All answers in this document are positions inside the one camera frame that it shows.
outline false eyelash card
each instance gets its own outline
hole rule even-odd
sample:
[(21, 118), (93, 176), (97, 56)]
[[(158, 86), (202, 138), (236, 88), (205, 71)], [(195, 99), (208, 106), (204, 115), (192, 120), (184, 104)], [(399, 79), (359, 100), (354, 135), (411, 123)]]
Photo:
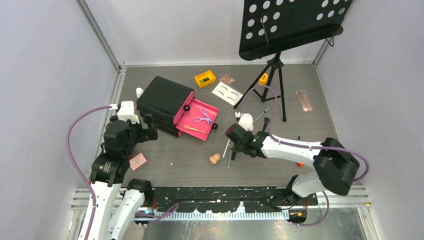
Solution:
[(223, 82), (219, 82), (218, 85), (212, 90), (212, 93), (220, 97), (222, 100), (234, 106), (240, 98), (243, 96), (239, 91), (226, 85)]

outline tripod stand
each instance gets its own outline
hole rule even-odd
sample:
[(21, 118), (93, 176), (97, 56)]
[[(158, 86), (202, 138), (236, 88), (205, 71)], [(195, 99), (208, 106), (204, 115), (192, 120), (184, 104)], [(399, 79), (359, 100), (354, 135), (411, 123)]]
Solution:
[[(264, 75), (264, 73), (271, 67), (271, 71), (269, 72), (269, 78), (268, 78), (268, 81), (266, 82), (266, 85), (268, 87), (271, 85), (271, 81), (273, 80), (273, 77), (274, 77), (274, 72), (278, 69), (279, 89), (280, 89), (281, 95), (278, 95), (277, 98), (281, 98), (282, 121), (283, 122), (287, 121), (286, 104), (285, 104), (285, 101), (284, 101), (283, 72), (282, 72), (282, 69), (281, 69), (284, 66), (284, 64), (280, 60), (280, 55), (281, 55), (281, 52), (277, 52), (275, 54), (274, 58), (272, 58), (272, 59), (270, 59), (266, 62), (267, 63), (266, 67), (262, 70), (262, 72), (259, 74), (259, 76), (257, 76), (256, 80), (253, 81), (252, 85), (249, 86), (249, 88), (243, 94), (243, 96), (240, 98), (240, 100), (238, 100), (238, 102), (234, 105), (234, 109), (236, 109), (239, 106), (240, 102), (245, 98), (245, 96), (249, 92), (249, 90), (251, 90), (258, 83), (258, 81), (259, 81), (259, 79), (261, 79), (262, 75)], [(253, 91), (256, 95), (258, 95), (260, 97), (260, 101), (262, 103), (275, 99), (275, 97), (267, 98), (268, 88), (265, 88), (263, 90), (262, 95), (258, 91), (256, 91), (256, 89), (254, 89)]]

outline purple scissors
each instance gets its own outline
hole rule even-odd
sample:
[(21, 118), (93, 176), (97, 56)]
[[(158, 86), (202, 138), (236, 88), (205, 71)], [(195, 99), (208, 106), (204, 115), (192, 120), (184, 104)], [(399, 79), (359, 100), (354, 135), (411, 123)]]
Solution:
[(203, 114), (205, 117), (195, 117), (193, 118), (193, 122), (198, 123), (200, 121), (206, 121), (206, 124), (209, 126), (209, 124), (212, 123), (212, 119), (208, 116), (206, 110), (204, 108), (200, 108), (200, 113)]

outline white bracket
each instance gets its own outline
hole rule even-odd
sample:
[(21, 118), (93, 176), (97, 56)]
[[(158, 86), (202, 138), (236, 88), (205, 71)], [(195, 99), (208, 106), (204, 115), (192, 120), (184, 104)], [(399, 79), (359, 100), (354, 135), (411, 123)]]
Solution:
[(253, 117), (249, 113), (243, 113), (238, 120), (238, 125), (240, 125), (246, 131), (253, 131)]
[(118, 104), (109, 104), (111, 106), (110, 110), (118, 110)]
[(119, 120), (126, 122), (128, 119), (131, 123), (140, 123), (139, 117), (134, 113), (134, 102), (133, 101), (122, 101), (120, 103), (120, 109), (116, 114)]

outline white wall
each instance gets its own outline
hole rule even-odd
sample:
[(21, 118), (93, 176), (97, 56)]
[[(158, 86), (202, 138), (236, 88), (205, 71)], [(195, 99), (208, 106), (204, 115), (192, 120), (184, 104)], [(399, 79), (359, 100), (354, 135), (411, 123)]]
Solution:
[[(1, 1), (0, 233), (58, 240), (83, 182), (65, 148), (80, 114), (108, 104), (116, 71), (75, 0)], [(71, 148), (89, 173), (105, 112), (79, 123)]]
[[(243, 0), (90, 0), (127, 65), (246, 63), (239, 57)], [(284, 51), (312, 62), (322, 41)], [(265, 62), (264, 57), (257, 62)]]
[(337, 134), (370, 161), (384, 240), (422, 239), (424, 2), (357, 1), (319, 63)]

